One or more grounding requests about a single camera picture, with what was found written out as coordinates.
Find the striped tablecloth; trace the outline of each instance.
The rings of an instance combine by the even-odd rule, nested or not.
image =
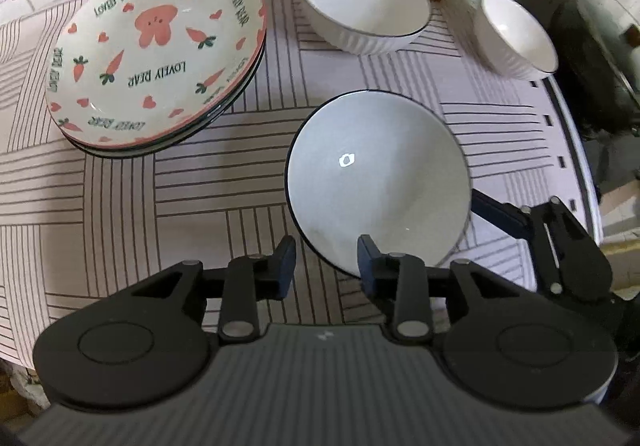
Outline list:
[[[205,267],[269,253],[295,236],[295,280],[284,302],[262,302],[268,322],[380,320],[358,280],[304,246],[284,195],[287,149],[300,123],[331,97],[385,89],[433,109],[456,134],[474,187],[535,205],[560,196],[592,232],[599,227],[572,127],[550,83],[516,82],[487,70],[471,34],[469,6],[445,0],[407,50],[357,57],[312,31],[300,0],[265,0],[266,54],[244,95],[209,128],[178,146],[129,160],[73,148],[44,102],[48,54],[87,0],[65,0],[0,28],[0,356],[32,366],[50,323],[186,258]],[[472,216],[452,258],[467,257],[526,287],[526,246]],[[219,300],[203,327],[215,329]]]

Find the stack of plates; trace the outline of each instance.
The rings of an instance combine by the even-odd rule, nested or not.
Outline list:
[[[47,106],[92,155],[158,152],[242,94],[265,32],[262,0],[90,0],[50,55]]]

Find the black pot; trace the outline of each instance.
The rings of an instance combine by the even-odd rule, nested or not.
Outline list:
[[[601,130],[638,134],[640,69],[632,52],[638,29],[627,33],[595,0],[567,0],[556,10],[549,35],[558,52],[556,73],[584,136]]]

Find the ribbed bowl exterior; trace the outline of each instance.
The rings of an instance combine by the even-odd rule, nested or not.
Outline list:
[[[550,76],[550,73],[535,68],[502,39],[482,7],[476,12],[474,32],[479,51],[498,74],[525,81],[537,81]]]
[[[372,36],[352,31],[317,12],[305,0],[302,7],[313,30],[327,43],[351,54],[384,54],[409,45],[420,31],[407,36]]]

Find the metal screw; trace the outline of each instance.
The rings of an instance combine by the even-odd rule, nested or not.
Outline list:
[[[222,332],[230,338],[245,338],[254,331],[254,326],[248,321],[229,321],[222,327]]]
[[[421,321],[409,320],[403,321],[396,327],[398,333],[405,338],[421,338],[429,334],[429,326]]]

